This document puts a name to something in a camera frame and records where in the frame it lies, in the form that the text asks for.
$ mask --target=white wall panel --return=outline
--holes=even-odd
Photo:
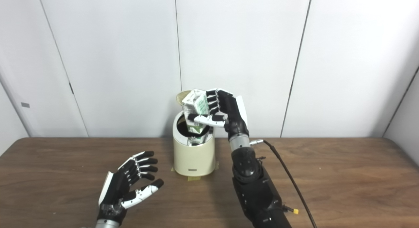
[[[175,0],[42,0],[91,137],[170,134]]]
[[[27,132],[0,84],[0,155],[24,137],[27,137]]]
[[[279,137],[309,0],[176,1],[183,90],[243,95],[251,136]]]
[[[419,78],[412,82],[385,134],[419,165]]]
[[[0,76],[31,136],[87,136],[39,0],[0,0]]]
[[[419,64],[419,0],[312,0],[283,137],[381,137]]]

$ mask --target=robotic hand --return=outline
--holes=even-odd
[[[128,208],[141,203],[163,186],[163,180],[157,179],[148,186],[130,191],[130,186],[141,178],[154,180],[149,173],[157,172],[157,168],[150,165],[157,163],[157,159],[149,158],[153,155],[153,151],[138,153],[125,161],[116,173],[108,172],[99,197],[96,228],[118,228]]]
[[[193,115],[194,122],[223,127],[228,133],[233,160],[233,186],[244,215],[255,228],[291,228],[282,200],[255,151],[250,146],[247,114],[241,96],[223,89],[207,91],[210,115]],[[220,111],[227,115],[216,115]]]

